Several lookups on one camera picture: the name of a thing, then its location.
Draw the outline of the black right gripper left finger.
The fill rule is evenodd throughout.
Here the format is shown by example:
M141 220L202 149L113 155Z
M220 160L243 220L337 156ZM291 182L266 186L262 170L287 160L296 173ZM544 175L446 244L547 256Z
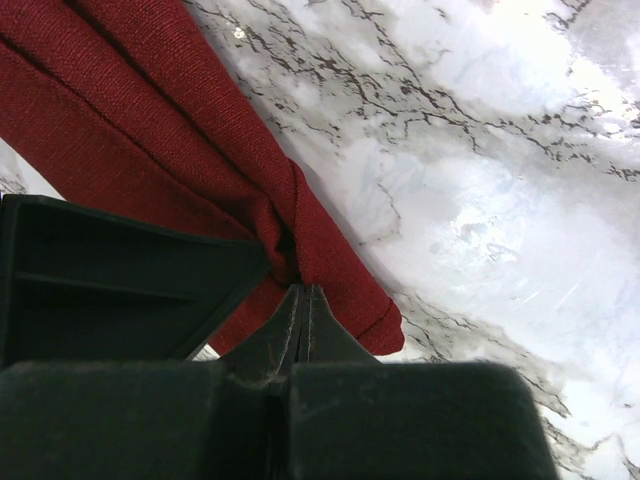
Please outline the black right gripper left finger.
M1 375L5 479L284 479L281 374L303 289L217 361L25 362Z

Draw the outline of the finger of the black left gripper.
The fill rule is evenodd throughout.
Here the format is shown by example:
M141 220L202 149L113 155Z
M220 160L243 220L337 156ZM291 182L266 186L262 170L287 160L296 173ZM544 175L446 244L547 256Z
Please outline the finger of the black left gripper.
M1 363L190 359L268 269L256 242L6 195Z

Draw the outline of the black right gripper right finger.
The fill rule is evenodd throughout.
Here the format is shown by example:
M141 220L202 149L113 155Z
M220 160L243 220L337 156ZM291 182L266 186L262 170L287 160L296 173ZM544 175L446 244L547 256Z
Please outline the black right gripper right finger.
M292 479L553 479L532 395L495 363L332 360L350 335L319 287L298 292L288 381Z

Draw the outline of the dark red cloth napkin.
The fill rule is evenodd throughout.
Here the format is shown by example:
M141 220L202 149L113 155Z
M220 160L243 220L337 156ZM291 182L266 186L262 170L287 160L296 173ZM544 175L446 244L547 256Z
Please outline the dark red cloth napkin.
M71 202L261 242L271 274L212 337L217 352L294 283L321 286L371 353L403 347L397 306L181 2L3 2L1 136Z

